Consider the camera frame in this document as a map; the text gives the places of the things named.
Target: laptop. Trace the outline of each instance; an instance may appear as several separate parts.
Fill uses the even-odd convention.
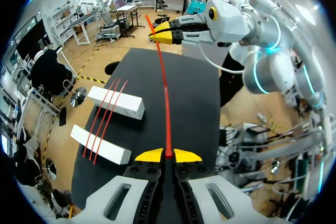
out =
[[[132,9],[134,7],[134,5],[126,5],[124,0],[116,0],[113,1],[115,7],[117,8],[117,11],[120,10],[129,10]]]

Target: white cabinet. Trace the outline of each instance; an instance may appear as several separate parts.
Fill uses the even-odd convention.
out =
[[[70,15],[63,17],[64,12],[70,12]],[[69,33],[71,28],[68,28],[73,20],[77,19],[74,14],[74,7],[68,4],[56,11],[54,11],[47,19],[51,27],[52,35],[57,39],[58,43],[64,46],[64,43],[72,37]]]

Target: red line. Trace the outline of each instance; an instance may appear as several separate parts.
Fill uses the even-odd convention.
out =
[[[116,107],[116,104],[117,104],[117,101],[118,101],[118,99],[119,99],[119,96],[121,95],[121,93],[122,93],[123,89],[125,88],[127,82],[128,82],[128,81],[126,81],[126,82],[124,83],[124,85],[122,86],[122,88],[121,88],[121,90],[120,90],[120,92],[119,92],[119,94],[118,94],[118,96],[117,96],[117,99],[116,99],[116,101],[115,101],[115,103],[114,103],[114,105],[113,105],[113,108],[112,108],[112,110],[111,110],[111,112],[110,112],[109,118],[107,119],[105,128],[104,128],[104,130],[103,130],[103,134],[101,134],[101,138],[100,138],[100,141],[99,141],[98,149],[97,149],[97,152],[96,152],[95,157],[94,157],[95,159],[93,160],[93,164],[94,164],[94,165],[96,164],[97,154],[98,154],[98,151],[99,151],[99,147],[100,147],[101,140],[104,138],[105,131],[106,131],[106,128],[107,128],[107,125],[108,125],[109,122],[110,122],[110,119],[111,119],[111,117],[112,117],[112,113],[113,113],[113,111],[114,111],[114,108]]]
[[[149,24],[149,27],[151,28],[152,34],[155,34],[155,30],[153,28],[153,25],[152,25],[151,20],[149,19],[148,15],[146,15],[146,20]],[[172,152],[172,137],[171,137],[171,120],[170,120],[170,108],[169,108],[169,96],[168,96],[168,86],[167,86],[166,72],[164,70],[163,57],[162,57],[162,53],[161,53],[161,50],[160,50],[160,45],[159,45],[158,42],[156,42],[156,47],[158,48],[161,71],[162,71],[165,108],[166,108],[166,150],[165,150],[165,157],[166,158],[172,158],[173,157],[173,152]]]
[[[111,99],[110,99],[110,101],[109,101],[109,105],[107,106],[107,108],[106,108],[106,110],[105,110],[103,119],[101,120],[101,123],[100,123],[100,125],[99,125],[98,131],[97,131],[97,133],[96,133],[96,137],[94,138],[95,140],[93,140],[93,144],[92,144],[92,148],[91,148],[91,152],[90,152],[89,160],[91,160],[91,157],[92,157],[92,150],[93,150],[93,147],[94,147],[94,143],[96,142],[96,138],[97,138],[97,136],[98,136],[98,134],[99,134],[99,132],[100,132],[101,126],[103,125],[105,116],[106,116],[106,114],[107,114],[107,111],[109,110],[109,106],[110,106],[111,101],[112,101],[112,97],[113,97],[113,95],[114,95],[114,93],[115,93],[115,90],[117,89],[117,86],[119,85],[120,80],[121,80],[121,78],[118,79],[118,82],[117,82],[117,84],[116,84],[115,87],[114,87],[114,90],[113,90]]]
[[[87,139],[87,141],[86,141],[86,145],[85,145],[85,149],[84,149],[83,157],[85,157],[85,152],[86,152],[86,149],[87,149],[87,147],[88,147],[88,143],[89,143],[90,135],[91,135],[91,133],[92,133],[93,126],[94,126],[94,124],[96,123],[96,120],[97,120],[98,114],[99,114],[99,112],[100,112],[100,109],[101,109],[101,107],[102,107],[102,105],[103,105],[103,103],[104,103],[104,101],[105,101],[105,99],[106,99],[107,94],[109,93],[109,91],[111,90],[113,84],[115,83],[115,81],[116,81],[116,78],[114,79],[114,81],[112,82],[111,86],[109,87],[109,90],[106,92],[106,95],[105,95],[103,101],[101,102],[100,107],[99,107],[99,109],[98,109],[98,112],[97,112],[97,114],[96,114],[96,117],[94,118],[94,121],[93,121],[93,124],[92,124],[92,126],[91,126],[91,129],[90,129],[90,133],[89,133],[88,139]]]

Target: white block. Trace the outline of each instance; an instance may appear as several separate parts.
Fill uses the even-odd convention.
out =
[[[88,97],[97,106],[100,106],[107,91],[108,89],[92,86],[88,94]],[[109,101],[111,99],[112,94],[113,94],[113,90],[110,90],[102,105],[104,109],[106,109],[107,106],[109,105]],[[111,104],[109,106],[109,110],[112,110],[113,105],[115,104],[118,95],[119,95],[119,92],[114,93],[112,100],[111,100]],[[122,114],[125,116],[129,116],[130,118],[141,120],[144,111],[145,111],[145,106],[143,104],[141,97],[135,97],[130,94],[121,93],[113,112],[117,112],[118,114]]]
[[[88,140],[90,132],[82,129],[78,125],[73,125],[72,131],[71,131],[71,137],[75,139],[78,143],[85,146],[86,142]],[[88,142],[88,149],[91,150],[93,141],[95,139],[95,135],[91,134],[90,139]],[[93,151],[96,153],[98,149],[98,145],[100,142],[100,137],[96,138],[95,145],[93,146]],[[115,144],[112,144],[106,140],[102,140],[100,147],[99,147],[99,156],[102,156],[109,161],[112,161],[118,165],[124,165],[128,164],[130,157],[131,157],[131,151],[128,149],[124,149],[120,146],[117,146]]]

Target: person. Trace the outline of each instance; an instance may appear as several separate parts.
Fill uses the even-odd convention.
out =
[[[70,70],[57,61],[56,50],[48,49],[43,52],[40,44],[36,43],[31,47],[29,57],[35,62],[30,72],[32,86],[37,88],[43,85],[53,95],[65,95],[67,91],[63,82],[69,80],[73,83],[74,77]],[[71,87],[68,82],[64,85],[68,89]]]
[[[248,0],[237,0],[238,8],[249,6]],[[243,41],[232,43],[229,53],[227,54],[223,68],[227,68],[234,71],[240,71],[244,69],[244,65],[247,60],[247,44]],[[243,78],[241,74],[231,74],[222,71],[222,75],[219,78],[220,87],[220,107],[223,107],[228,103],[232,97],[243,87]]]

